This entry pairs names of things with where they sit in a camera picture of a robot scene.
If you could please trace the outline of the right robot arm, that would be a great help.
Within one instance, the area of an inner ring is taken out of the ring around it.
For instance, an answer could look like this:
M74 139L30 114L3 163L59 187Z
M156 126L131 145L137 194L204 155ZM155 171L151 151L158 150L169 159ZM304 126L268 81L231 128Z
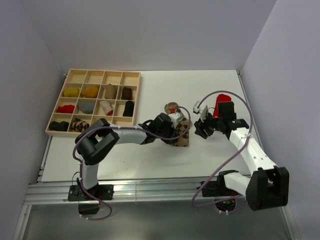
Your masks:
M195 134L207 139L214 132L223 133L237 148L244 159L250 177L237 170L218 173L209 183L210 190L217 196L243 195L253 211L286 206L289 196L290 174L285 167L278 167L260 147L249 132L244 119L237 118L232 101L218 103L218 116L213 117L207 106L196 103L193 111L199 114L195 122Z

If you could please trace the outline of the brown argyle sock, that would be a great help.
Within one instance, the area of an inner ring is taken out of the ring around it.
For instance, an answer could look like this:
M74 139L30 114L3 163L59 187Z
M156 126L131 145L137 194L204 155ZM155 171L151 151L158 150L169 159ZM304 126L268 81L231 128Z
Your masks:
M175 131L176 134L179 136L182 133L185 132L185 134L174 140L174 142L170 142L169 145L174 147L188 147L189 146L189 130L187 130L187 127L191 123L189 119L185 117L185 115L182 113L180 109L177 108L178 104L176 102L169 102L164 106L164 111L167 115L173 114L173 113L179 113L182 115L181 120L178 121L178 123L175 125Z

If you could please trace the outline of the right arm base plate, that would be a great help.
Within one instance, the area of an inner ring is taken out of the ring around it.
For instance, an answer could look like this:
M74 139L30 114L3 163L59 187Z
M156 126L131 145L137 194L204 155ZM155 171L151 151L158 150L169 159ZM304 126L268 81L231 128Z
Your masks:
M201 190L202 197L231 197L240 195L238 192L227 188L222 181L213 180L205 185Z

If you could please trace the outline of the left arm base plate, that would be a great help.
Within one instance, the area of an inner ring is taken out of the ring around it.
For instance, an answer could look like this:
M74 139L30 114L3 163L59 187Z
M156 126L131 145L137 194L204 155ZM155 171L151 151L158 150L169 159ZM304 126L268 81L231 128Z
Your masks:
M114 186L112 184L96 185L87 192L99 200L110 201L113 199ZM69 202L77 201L90 201L94 200L92 197L88 196L84 191L81 190L79 185L71 185L69 188L69 193L67 200Z

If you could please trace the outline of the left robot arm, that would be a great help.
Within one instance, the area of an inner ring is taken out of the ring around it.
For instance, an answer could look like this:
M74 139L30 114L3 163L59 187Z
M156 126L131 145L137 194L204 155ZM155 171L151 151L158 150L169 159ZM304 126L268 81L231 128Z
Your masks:
M165 143L178 140L176 126L183 119L182 114L160 113L154 120L148 120L135 126L110 124L100 118L75 139L72 156L80 164L80 176L77 180L79 194L86 200L96 199L99 194L99 163L115 145L153 143L161 139Z

